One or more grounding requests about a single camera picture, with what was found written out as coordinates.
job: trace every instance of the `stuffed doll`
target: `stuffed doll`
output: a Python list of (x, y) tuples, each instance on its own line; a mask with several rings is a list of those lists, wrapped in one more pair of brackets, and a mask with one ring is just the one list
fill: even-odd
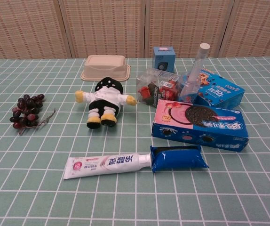
[(137, 104), (134, 97), (122, 93), (121, 83), (110, 77), (99, 81), (94, 93), (76, 91), (76, 102), (82, 103), (86, 101), (90, 103), (87, 127), (97, 129), (101, 124), (109, 127), (115, 126), (120, 106), (124, 104), (135, 106)]

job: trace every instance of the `doll yellow hand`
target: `doll yellow hand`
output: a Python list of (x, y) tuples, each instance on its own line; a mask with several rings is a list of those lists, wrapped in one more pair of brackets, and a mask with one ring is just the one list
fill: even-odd
[(126, 103), (128, 105), (135, 106), (137, 104), (137, 100), (133, 96), (129, 95), (129, 96), (127, 96)]
[(84, 91), (78, 90), (75, 91), (74, 95), (75, 95), (75, 101), (78, 103), (82, 103), (84, 101)]

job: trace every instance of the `rattan panel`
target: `rattan panel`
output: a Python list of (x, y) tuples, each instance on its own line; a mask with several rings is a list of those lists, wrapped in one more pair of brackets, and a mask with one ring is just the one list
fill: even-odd
[(143, 0), (60, 0), (75, 57), (143, 57)]
[(52, 0), (0, 0), (0, 58), (70, 58), (64, 40)]
[(177, 57), (195, 57), (207, 42), (216, 57), (233, 4), (232, 0), (148, 0), (145, 56), (153, 46), (173, 46)]
[(221, 57), (270, 56), (270, 0), (236, 0)]

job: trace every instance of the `grape bunch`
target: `grape bunch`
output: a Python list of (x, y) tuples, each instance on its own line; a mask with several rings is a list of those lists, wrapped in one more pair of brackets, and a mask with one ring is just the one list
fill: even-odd
[(32, 98), (25, 94), (23, 98), (18, 99), (17, 107), (12, 109), (13, 117), (9, 120), (13, 122), (15, 129), (34, 127), (38, 125), (39, 109), (43, 106), (43, 94), (33, 96)]

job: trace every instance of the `grape stem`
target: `grape stem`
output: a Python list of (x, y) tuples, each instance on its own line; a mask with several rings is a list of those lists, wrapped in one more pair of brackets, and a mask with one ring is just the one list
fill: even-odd
[(37, 128), (37, 127), (39, 127), (39, 126), (41, 126), (41, 125), (44, 125), (44, 124), (48, 123), (48, 122), (49, 122), (49, 119), (50, 119), (52, 116), (54, 116), (55, 113), (56, 113), (56, 109), (54, 109), (54, 112), (53, 112), (50, 116), (48, 116), (46, 119), (44, 119), (42, 122), (40, 122), (40, 123), (39, 123), (38, 125), (36, 125), (36, 126), (23, 126), (23, 127), (20, 129), (20, 131), (19, 131), (19, 135), (22, 135), (23, 132), (25, 131), (25, 129)]

